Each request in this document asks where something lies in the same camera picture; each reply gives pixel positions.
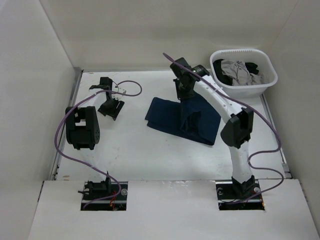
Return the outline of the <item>dark blue denim trousers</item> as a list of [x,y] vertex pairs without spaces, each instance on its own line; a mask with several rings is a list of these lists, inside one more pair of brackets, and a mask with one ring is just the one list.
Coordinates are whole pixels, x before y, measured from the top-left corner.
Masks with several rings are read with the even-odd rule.
[[199,94],[174,102],[153,98],[145,116],[147,126],[157,131],[213,146],[221,116]]

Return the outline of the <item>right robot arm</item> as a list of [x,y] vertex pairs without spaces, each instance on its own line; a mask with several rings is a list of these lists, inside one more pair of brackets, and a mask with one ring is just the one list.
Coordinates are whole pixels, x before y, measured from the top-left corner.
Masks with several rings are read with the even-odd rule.
[[202,65],[191,67],[181,57],[171,62],[170,69],[176,76],[174,81],[179,100],[190,100],[199,94],[220,115],[224,122],[220,137],[229,148],[232,162],[231,190],[238,200],[248,198],[255,188],[255,177],[248,163],[253,111],[229,100]]

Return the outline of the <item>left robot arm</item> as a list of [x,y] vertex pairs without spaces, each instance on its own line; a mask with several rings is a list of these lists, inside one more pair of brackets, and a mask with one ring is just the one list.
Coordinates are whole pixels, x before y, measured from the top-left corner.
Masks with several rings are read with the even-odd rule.
[[125,93],[126,91],[121,90],[111,78],[101,77],[99,84],[90,86],[87,98],[76,106],[65,109],[62,123],[65,125],[66,140],[81,155],[81,159],[74,157],[69,157],[69,159],[82,163],[104,176],[101,182],[88,182],[86,190],[82,192],[84,196],[90,197],[93,201],[114,198],[121,192],[120,185],[118,185],[118,190],[112,190],[116,180],[110,177],[107,171],[98,168],[98,158],[94,156],[94,153],[101,139],[98,115],[111,117],[115,121],[125,103],[113,95],[124,95]]

